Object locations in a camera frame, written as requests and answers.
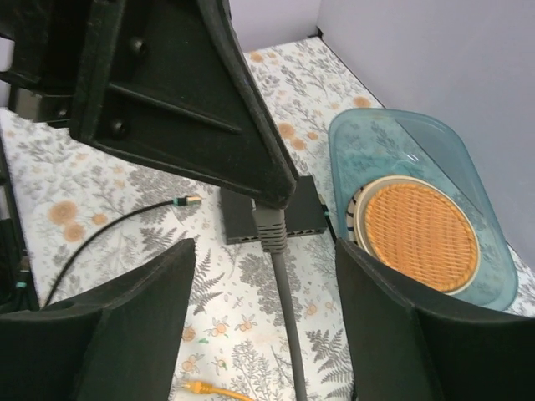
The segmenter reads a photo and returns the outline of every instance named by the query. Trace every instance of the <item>woven placemat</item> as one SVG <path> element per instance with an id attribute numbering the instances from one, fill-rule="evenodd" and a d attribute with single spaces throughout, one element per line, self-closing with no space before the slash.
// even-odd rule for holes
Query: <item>woven placemat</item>
<path id="1" fill-rule="evenodd" d="M 447 196 L 418 183 L 378 190 L 364 210 L 365 235 L 384 264 L 441 292 L 463 288 L 479 265 L 476 233 Z"/>

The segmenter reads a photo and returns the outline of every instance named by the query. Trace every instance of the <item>black cable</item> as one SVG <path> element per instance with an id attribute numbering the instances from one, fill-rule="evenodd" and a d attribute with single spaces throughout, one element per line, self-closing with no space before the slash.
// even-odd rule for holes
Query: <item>black cable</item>
<path id="1" fill-rule="evenodd" d="M 31 274 L 30 258 L 29 256 L 23 256 L 18 265 L 17 279 L 15 282 L 15 296 L 13 297 L 13 312 L 20 311 L 23 306 L 24 295 L 27 293 Z"/>
<path id="2" fill-rule="evenodd" d="M 321 209 L 324 211 L 325 221 L 327 221 L 327 227 L 329 228 L 329 232 L 331 233 L 331 238 L 333 238 L 333 242 L 336 244 L 336 232 L 334 232 L 333 222 L 331 221 L 329 208 L 325 203 L 325 199 L 321 195 L 319 196 L 319 203 L 321 203 Z"/>
<path id="3" fill-rule="evenodd" d="M 28 290 L 28 278 L 30 274 L 29 270 L 20 271 L 17 274 L 17 281 L 15 282 L 13 295 L 10 297 L 9 302 L 0 308 L 0 314 L 19 312 L 22 310 L 24 296 L 27 294 Z"/>
<path id="4" fill-rule="evenodd" d="M 44 303 L 44 306 L 50 305 L 52 298 L 54 297 L 56 291 L 59 288 L 59 284 L 63 281 L 65 278 L 65 275 L 69 271 L 69 268 L 73 265 L 74 260 L 79 256 L 80 253 L 100 234 L 102 234 L 104 231 L 108 230 L 109 228 L 121 223 L 122 221 L 129 219 L 133 216 L 139 215 L 140 213 L 145 213 L 146 211 L 152 211 L 154 209 L 158 209 L 162 206 L 169 206 L 169 205 L 175 205 L 175 206 L 187 206 L 187 205 L 194 205 L 196 203 L 200 203 L 201 198 L 198 196 L 187 196 L 185 198 L 175 198 L 174 200 L 166 200 L 164 202 L 156 203 L 154 205 L 145 206 L 141 209 L 138 209 L 136 211 L 131 211 L 130 213 L 127 213 L 124 216 L 119 217 L 116 220 L 111 221 L 106 226 L 102 227 L 100 230 L 96 231 L 92 236 L 90 236 L 77 250 L 73 255 L 65 262 L 65 265 L 63 269 L 61 269 L 61 272 L 56 276 L 54 283 L 52 285 L 52 288 L 50 289 L 50 293 L 47 297 L 46 302 Z"/>

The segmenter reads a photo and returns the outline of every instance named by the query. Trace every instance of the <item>cable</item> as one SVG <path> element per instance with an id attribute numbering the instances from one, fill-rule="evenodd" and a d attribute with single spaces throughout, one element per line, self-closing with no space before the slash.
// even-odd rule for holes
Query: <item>cable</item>
<path id="1" fill-rule="evenodd" d="M 32 274 L 30 271 L 30 258 L 28 256 L 23 256 L 18 265 L 12 312 L 18 312 L 21 310 L 24 301 L 24 294 L 26 294 L 27 291 L 30 274 Z"/>
<path id="2" fill-rule="evenodd" d="M 321 209 L 324 211 L 325 221 L 327 221 L 327 227 L 329 228 L 329 232 L 331 233 L 331 238 L 333 238 L 333 242 L 336 243 L 336 233 L 334 232 L 333 222 L 331 221 L 329 208 L 325 203 L 325 199 L 321 195 L 318 196 L 319 203 L 321 203 Z"/>
<path id="3" fill-rule="evenodd" d="M 271 254 L 278 296 L 280 297 L 283 310 L 284 326 L 286 327 L 286 335 L 288 337 L 288 347 L 290 348 L 296 401 L 307 401 L 307 386 L 304 378 L 303 356 L 301 355 L 301 345 L 299 343 L 298 325 L 295 321 L 292 291 L 284 263 L 283 253 L 287 247 L 284 211 L 256 204 L 256 208 L 252 211 L 252 216 L 257 225 L 262 249 L 264 252 Z"/>
<path id="4" fill-rule="evenodd" d="M 184 382 L 181 387 L 194 394 L 219 394 L 228 398 L 240 399 L 241 401 L 254 401 L 245 395 L 225 390 L 224 388 L 217 388 L 209 383 L 200 381 Z"/>
<path id="5" fill-rule="evenodd" d="M 54 297 L 56 291 L 59 288 L 59 284 L 61 284 L 61 281 L 65 278 L 65 275 L 69 271 L 69 268 L 74 263 L 74 260 L 79 256 L 80 253 L 100 234 L 108 230 L 109 228 L 121 223 L 122 221 L 129 219 L 133 216 L 139 215 L 140 213 L 145 213 L 146 211 L 152 211 L 154 209 L 158 209 L 162 206 L 169 206 L 169 205 L 175 205 L 175 206 L 188 206 L 188 205 L 195 205 L 201 203 L 201 198 L 199 196 L 187 196 L 185 198 L 175 198 L 173 200 L 166 200 L 164 202 L 156 203 L 154 205 L 145 206 L 141 209 L 138 209 L 136 211 L 131 211 L 130 213 L 127 213 L 124 216 L 119 217 L 116 220 L 111 221 L 106 226 L 102 227 L 100 230 L 96 231 L 92 236 L 89 237 L 89 239 L 84 242 L 73 255 L 67 260 L 65 263 L 63 269 L 61 269 L 61 272 L 56 276 L 54 283 L 52 285 L 52 288 L 50 290 L 50 293 L 47 297 L 46 302 L 44 303 L 44 306 L 50 305 L 52 298 Z"/>
<path id="6" fill-rule="evenodd" d="M 290 348 L 295 399 L 297 401 L 307 401 L 307 384 L 304 378 L 303 356 L 299 342 L 298 325 L 293 313 L 292 290 L 290 289 L 288 274 L 286 273 L 284 254 L 272 253 L 271 261 L 273 270 L 275 271 L 275 281 L 277 282 L 278 296 L 281 299 L 284 326 L 286 326 L 286 335 Z"/>

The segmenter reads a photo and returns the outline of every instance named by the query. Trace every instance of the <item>orange flower print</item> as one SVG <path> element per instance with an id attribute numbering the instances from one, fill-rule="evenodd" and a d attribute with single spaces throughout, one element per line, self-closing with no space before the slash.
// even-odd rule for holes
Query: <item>orange flower print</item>
<path id="1" fill-rule="evenodd" d="M 67 242 L 77 242 L 84 238 L 85 229 L 77 222 L 68 224 L 64 229 L 64 239 Z"/>
<path id="2" fill-rule="evenodd" d="M 368 98 L 365 98 L 364 96 L 357 96 L 353 99 L 353 104 L 357 106 L 360 109 L 367 109 L 371 106 L 371 102 Z"/>
<path id="3" fill-rule="evenodd" d="M 307 301 L 307 310 L 305 311 L 305 318 L 312 317 L 318 312 L 318 307 L 312 301 Z"/>
<path id="4" fill-rule="evenodd" d="M 197 367 L 196 363 L 197 361 L 201 360 L 204 355 L 200 355 L 198 353 L 194 353 L 190 355 L 187 360 L 182 362 L 182 373 L 183 374 L 189 374 L 189 373 L 200 373 L 201 370 Z"/>
<path id="5" fill-rule="evenodd" d="M 325 317 L 329 316 L 329 312 L 334 313 L 334 311 L 336 311 L 336 307 L 332 302 L 326 302 L 325 309 L 327 309 L 327 312 L 325 312 Z"/>
<path id="6" fill-rule="evenodd" d="M 300 138 L 293 138 L 292 139 L 292 147 L 295 150 L 305 150 L 307 149 L 307 144 L 305 144 L 304 140 Z"/>
<path id="7" fill-rule="evenodd" d="M 310 140 L 317 140 L 318 139 L 318 134 L 316 134 L 315 132 L 313 131 L 310 131 L 308 134 L 307 134 L 308 138 Z"/>
<path id="8" fill-rule="evenodd" d="M 251 58 L 252 61 L 254 61 L 255 63 L 261 63 L 262 61 L 264 61 L 264 57 L 260 54 L 260 53 L 257 53 L 257 52 L 252 52 L 249 57 Z"/>
<path id="9" fill-rule="evenodd" d="M 71 200 L 64 200 L 53 205 L 48 211 L 48 219 L 55 225 L 61 226 L 69 223 L 76 217 L 78 208 Z"/>
<path id="10" fill-rule="evenodd" d="M 191 327 L 191 325 L 184 327 L 184 330 L 182 331 L 182 340 L 186 343 L 193 341 L 195 338 L 195 329 Z"/>
<path id="11" fill-rule="evenodd" d="M 277 127 L 280 135 L 286 140 L 292 139 L 295 135 L 295 128 L 290 123 L 280 123 Z"/>
<path id="12" fill-rule="evenodd" d="M 215 362 L 212 362 L 211 364 L 214 365 L 214 366 L 216 367 L 216 374 L 217 374 L 217 376 L 219 376 L 219 370 L 220 370 L 220 369 L 228 370 L 228 368 L 227 368 L 227 362 L 225 361 L 225 359 L 223 359 L 223 358 L 218 358 L 218 357 L 214 357 L 214 360 L 215 360 Z"/>
<path id="13" fill-rule="evenodd" d="M 227 323 L 228 316 L 225 316 L 222 320 L 216 320 L 213 318 L 211 320 L 211 324 L 213 325 L 213 328 L 209 328 L 205 330 L 204 332 L 212 337 L 220 337 L 225 336 L 228 338 L 227 335 L 227 329 L 228 329 L 228 323 Z"/>
<path id="14" fill-rule="evenodd" d="M 102 226 L 103 224 L 106 224 L 108 222 L 108 216 L 104 213 L 98 213 L 91 217 L 91 221 L 97 226 Z"/>
<path id="15" fill-rule="evenodd" d="M 254 315 L 251 315 L 249 318 L 247 318 L 245 315 L 242 315 L 243 322 L 237 324 L 234 330 L 239 329 L 241 332 L 246 332 L 247 330 L 251 330 L 253 326 L 258 326 L 258 323 L 254 322 L 253 319 Z"/>

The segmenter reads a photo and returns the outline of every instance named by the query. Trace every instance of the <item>floral tablecloth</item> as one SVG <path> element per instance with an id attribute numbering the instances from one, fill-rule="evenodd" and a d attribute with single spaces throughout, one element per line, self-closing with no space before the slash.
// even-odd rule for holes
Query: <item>floral tablecloth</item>
<path id="1" fill-rule="evenodd" d="M 329 123 L 345 109 L 380 104 L 317 38 L 246 58 L 299 172 L 314 177 L 335 212 Z M 258 244 L 224 245 L 216 187 L 126 163 L 72 141 L 64 129 L 32 124 L 6 110 L 0 110 L 0 126 L 41 302 L 69 255 L 102 225 L 141 206 L 200 195 L 200 206 L 149 212 L 98 237 L 74 263 L 56 301 L 193 237 L 196 275 L 170 399 L 214 399 L 179 392 L 182 378 L 203 379 L 260 401 L 292 399 L 273 269 Z M 514 258 L 520 288 L 510 311 L 535 315 L 535 276 Z M 329 234 L 289 239 L 286 260 L 298 300 L 309 399 L 349 399 L 353 373 Z"/>

